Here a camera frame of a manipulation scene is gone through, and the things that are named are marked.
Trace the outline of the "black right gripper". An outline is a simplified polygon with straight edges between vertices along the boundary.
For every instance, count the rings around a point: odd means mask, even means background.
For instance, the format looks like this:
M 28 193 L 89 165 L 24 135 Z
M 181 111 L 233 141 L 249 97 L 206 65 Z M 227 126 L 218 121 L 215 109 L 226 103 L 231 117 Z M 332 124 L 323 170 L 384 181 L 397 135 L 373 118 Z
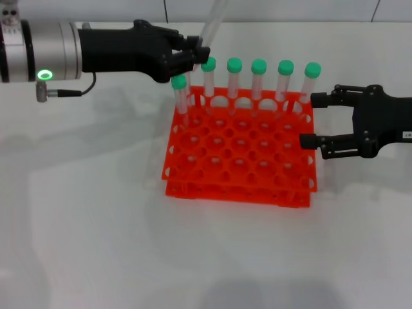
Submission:
M 321 149 L 324 160 L 359 156 L 374 158 L 385 145 L 411 143 L 411 98 L 387 95 L 380 85 L 367 87 L 337 84 L 330 94 L 312 93 L 311 106 L 354 108 L 353 133 L 317 135 L 302 133 L 302 149 Z

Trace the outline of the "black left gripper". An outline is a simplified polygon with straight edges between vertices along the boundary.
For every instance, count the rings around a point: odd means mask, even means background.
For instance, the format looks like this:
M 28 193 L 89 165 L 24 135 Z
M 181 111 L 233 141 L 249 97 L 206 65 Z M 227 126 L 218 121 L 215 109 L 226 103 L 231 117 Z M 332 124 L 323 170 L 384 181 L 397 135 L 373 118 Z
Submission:
M 79 38 L 84 73 L 135 71 L 158 83 L 206 63 L 211 51 L 201 47 L 203 39 L 198 35 L 185 37 L 144 20 L 122 30 L 82 28 Z

